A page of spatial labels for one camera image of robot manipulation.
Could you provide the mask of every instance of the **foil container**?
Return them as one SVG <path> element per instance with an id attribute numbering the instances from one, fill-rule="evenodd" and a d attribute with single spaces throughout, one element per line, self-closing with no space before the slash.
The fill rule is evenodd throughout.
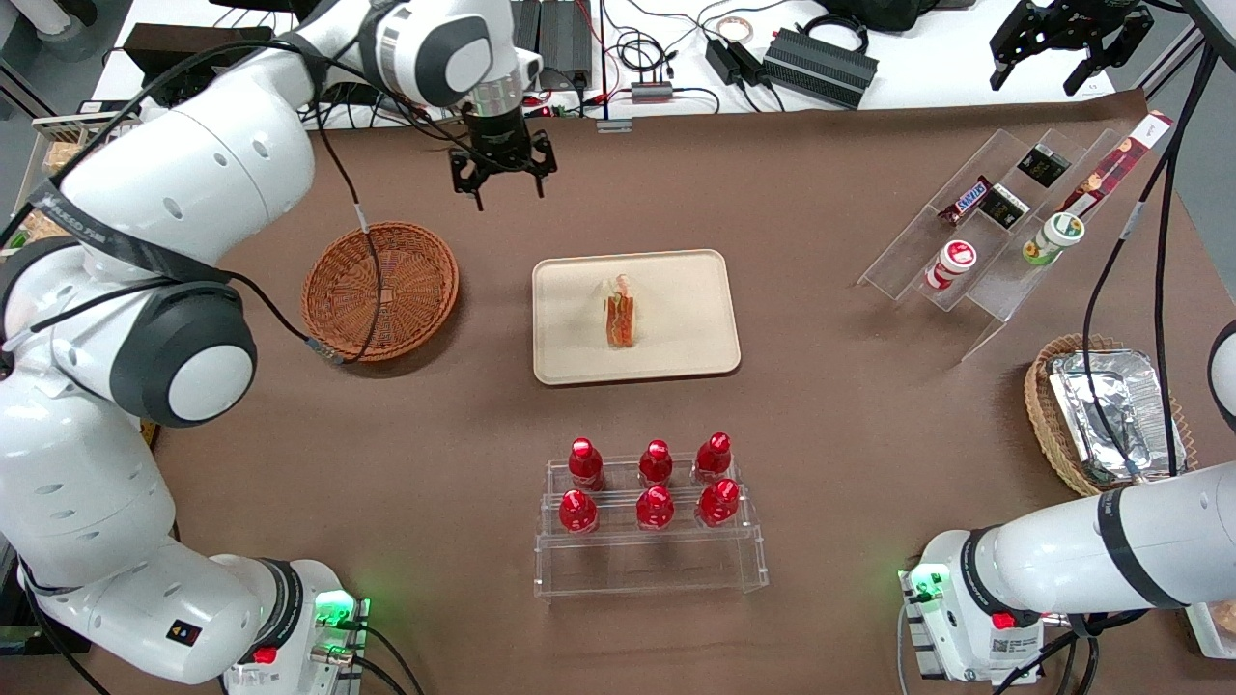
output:
<path id="1" fill-rule="evenodd" d="M 1104 486 L 1168 477 L 1167 428 L 1158 375 L 1149 357 L 1136 350 L 1091 350 L 1090 371 L 1098 401 L 1091 394 L 1080 351 L 1047 362 L 1048 380 L 1083 472 Z M 1100 408 L 1116 443 L 1099 419 Z M 1188 461 L 1175 423 L 1172 438 L 1177 464 L 1184 472 Z"/>

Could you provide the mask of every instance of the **brown tablecloth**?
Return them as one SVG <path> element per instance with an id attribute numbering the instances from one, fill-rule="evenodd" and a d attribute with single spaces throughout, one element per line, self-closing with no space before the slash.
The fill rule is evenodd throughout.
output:
<path id="1" fill-rule="evenodd" d="M 1022 375 L 1080 329 L 1085 298 L 1151 167 L 1140 167 L 1010 326 L 854 281 L 997 127 L 1089 142 L 1145 114 L 1085 104 L 639 120 L 635 132 L 551 122 L 561 172 L 451 192 L 446 156 L 410 130 L 331 136 L 370 220 L 440 234 L 462 268 L 455 317 L 384 367 L 335 369 L 247 303 L 261 350 L 248 397 L 218 422 L 166 430 L 159 465 L 184 540 L 205 553 L 315 558 L 373 599 L 430 695 L 897 691 L 896 570 L 936 533 L 1000 523 L 1072 492 L 1038 450 Z M 292 315 L 318 254 L 356 226 L 319 152 L 304 203 L 224 266 Z M 1151 351 L 1149 220 L 1111 277 L 1096 329 Z M 1168 262 L 1170 382 L 1203 463 L 1236 438 L 1211 404 L 1206 354 L 1236 312 L 1179 208 Z M 711 247 L 728 262 L 743 346 L 717 378 L 548 388 L 531 371 L 530 275 L 544 258 Z M 729 432 L 764 522 L 771 585 L 742 596 L 533 596 L 546 459 L 574 437 L 632 453 Z M 1231 693 L 1236 665 L 1193 655 L 1174 615 L 1104 636 L 1095 694 Z M 94 650 L 114 693 L 179 694 Z M 910 655 L 908 665 L 913 672 Z M 1058 674 L 1058 665 L 1052 674 Z M 368 693 L 382 693 L 368 683 Z M 1027 693 L 1054 689 L 1048 685 Z M 911 691 L 989 691 L 928 683 Z M 201 686 L 210 691 L 213 684 Z M 84 694 L 54 658 L 0 660 L 0 693 Z"/>

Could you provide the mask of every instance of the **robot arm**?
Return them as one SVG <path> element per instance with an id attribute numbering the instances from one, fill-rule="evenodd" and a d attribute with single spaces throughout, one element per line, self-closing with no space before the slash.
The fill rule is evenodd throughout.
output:
<path id="1" fill-rule="evenodd" d="M 248 390 L 256 346 L 215 265 L 308 192 L 295 109 L 357 79 L 320 56 L 409 101 L 462 103 L 457 190 L 552 171 L 519 109 L 540 58 L 512 35 L 507 0 L 324 0 L 283 37 L 299 53 L 252 56 L 32 195 L 77 241 L 0 266 L 0 534 L 43 613 L 161 678 L 331 693 L 349 637 L 331 621 L 357 602 L 320 563 L 204 558 L 168 538 L 174 505 L 137 418 L 203 424 Z"/>
<path id="2" fill-rule="evenodd" d="M 1064 93 L 1077 94 L 1085 80 L 1107 67 L 1124 66 L 1154 25 L 1149 10 L 1138 0 L 1054 0 L 1039 7 L 1022 0 L 1014 7 L 995 36 L 991 54 L 996 70 L 991 89 L 1004 87 L 1017 63 L 1052 48 L 1086 49 L 1086 58 L 1064 82 Z M 1104 47 L 1103 40 L 1120 30 Z"/>
<path id="3" fill-rule="evenodd" d="M 1210 388 L 1236 432 L 1236 322 L 1211 349 Z M 907 600 L 921 606 L 944 674 L 995 683 L 1016 662 L 1001 665 L 993 644 L 1030 641 L 1033 654 L 1044 615 L 1231 600 L 1234 566 L 1236 463 L 1227 463 L 1065 502 L 999 527 L 944 532 L 927 544 L 904 585 Z"/>

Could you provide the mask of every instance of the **white desk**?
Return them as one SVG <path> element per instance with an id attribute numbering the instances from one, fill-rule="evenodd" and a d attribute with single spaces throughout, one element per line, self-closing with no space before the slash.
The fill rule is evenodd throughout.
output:
<path id="1" fill-rule="evenodd" d="M 695 16 L 700 9 L 708 4 L 708 0 L 637 0 L 639 5 L 654 12 L 685 12 Z M 965 10 L 938 10 L 918 19 L 911 31 L 890 35 L 870 33 L 870 48 L 868 56 L 880 62 L 875 82 L 863 98 L 863 109 L 912 109 L 928 106 L 965 106 L 984 104 L 1026 104 L 1041 101 L 1070 101 L 1090 99 L 1112 93 L 1115 89 L 1106 74 L 1091 78 L 1074 96 L 1064 94 L 1064 79 L 1073 72 L 1073 68 L 1082 61 L 1082 53 L 1065 51 L 1049 51 L 1036 56 L 1017 66 L 1004 89 L 993 92 L 988 79 L 991 75 L 994 64 L 988 42 L 995 33 L 1000 22 L 1009 15 L 1014 2 L 1017 0 L 978 0 L 973 7 Z M 730 6 L 761 6 L 771 2 L 740 2 L 733 0 Z M 592 0 L 593 26 L 599 31 L 599 4 Z M 709 12 L 716 15 L 726 9 L 722 5 Z M 684 32 L 691 23 L 681 19 L 653 17 L 639 12 L 628 0 L 606 0 L 606 10 L 609 17 L 619 26 L 628 25 L 637 27 L 662 45 L 669 45 Z M 222 16 L 225 9 L 210 5 L 206 0 L 133 0 L 129 16 L 120 30 L 116 45 L 120 46 L 129 37 L 129 32 L 137 22 L 176 23 L 210 26 Z M 231 26 L 232 21 L 240 16 L 240 11 L 234 11 L 220 26 Z M 792 0 L 761 12 L 740 12 L 739 16 L 751 22 L 755 30 L 748 49 L 760 58 L 768 49 L 772 40 L 772 32 L 781 27 L 794 27 L 795 22 L 806 23 L 812 17 L 822 14 L 821 6 L 813 0 Z M 237 26 L 256 26 L 265 17 L 265 12 L 250 12 L 241 19 Z M 272 26 L 278 23 L 279 31 L 290 27 L 293 19 L 290 15 L 272 15 L 265 23 Z M 618 32 L 611 25 L 606 25 L 606 42 L 612 45 Z M 833 41 L 840 46 L 854 47 L 853 35 L 839 27 L 819 27 L 812 36 Z M 722 113 L 750 111 L 750 106 L 743 99 L 737 88 L 724 88 L 717 74 L 708 67 L 703 57 L 706 37 L 702 32 L 687 37 L 675 46 L 679 56 L 672 61 L 676 87 L 705 87 L 712 89 L 721 96 Z M 597 77 L 595 89 L 586 93 L 587 96 L 601 92 L 599 69 L 601 51 L 596 48 L 593 57 L 593 73 Z M 633 82 L 637 75 L 623 69 L 616 73 L 613 59 L 607 62 L 609 70 L 609 84 L 613 88 L 614 79 L 623 87 Z M 108 67 L 99 79 L 94 99 L 129 99 L 141 87 L 142 73 L 122 52 L 112 53 L 108 59 Z M 776 104 L 766 89 L 751 89 L 751 98 L 756 105 L 764 110 L 775 110 Z M 811 99 L 785 88 L 779 88 L 781 99 L 787 110 L 801 109 L 833 109 L 823 101 Z M 551 104 L 564 106 L 576 105 L 575 94 L 555 94 Z M 356 120 L 358 125 L 367 125 L 370 110 L 358 109 Z M 690 114 L 711 113 L 712 99 L 706 94 L 696 93 L 690 99 L 676 98 L 667 104 L 634 105 L 630 101 L 614 101 L 609 109 L 612 117 L 664 115 L 664 114 Z M 592 111 L 599 115 L 599 110 Z M 331 125 L 346 126 L 346 115 L 336 113 L 331 117 Z"/>

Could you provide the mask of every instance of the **acrylic shelf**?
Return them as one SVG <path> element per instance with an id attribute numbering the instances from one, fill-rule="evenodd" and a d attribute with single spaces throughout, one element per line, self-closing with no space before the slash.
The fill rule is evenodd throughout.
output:
<path id="1" fill-rule="evenodd" d="M 1051 187 L 1044 187 L 1017 168 L 1033 146 L 1007 131 L 996 131 L 927 202 L 858 283 L 871 284 L 895 302 L 916 291 L 943 312 L 969 299 L 991 317 L 988 328 L 962 359 L 969 357 L 1012 319 L 1052 267 L 1027 262 L 1021 255 L 1022 246 L 1122 140 L 1116 131 L 1106 130 L 1090 147 L 1082 147 L 1059 131 L 1048 130 L 1037 145 L 1064 157 L 1070 166 Z M 1009 229 L 981 210 L 971 210 L 957 228 L 939 219 L 939 211 L 955 203 L 980 176 L 1009 189 L 1030 210 Z M 1095 210 L 1098 208 L 1083 219 L 1089 219 Z M 927 284 L 926 273 L 936 263 L 939 250 L 958 239 L 974 246 L 978 261 L 947 289 L 934 289 Z"/>
<path id="2" fill-rule="evenodd" d="M 607 459 L 606 490 L 590 492 L 597 503 L 599 526 L 588 534 L 569 533 L 557 519 L 562 493 L 572 488 L 565 460 L 550 461 L 541 495 L 536 532 L 538 597 L 606 594 L 661 594 L 768 586 L 764 535 L 750 491 L 737 464 L 728 476 L 739 484 L 738 513 L 716 528 L 695 518 L 703 486 L 691 480 L 693 454 L 672 454 L 670 496 L 674 519 L 660 531 L 641 531 L 635 522 L 639 458 Z"/>

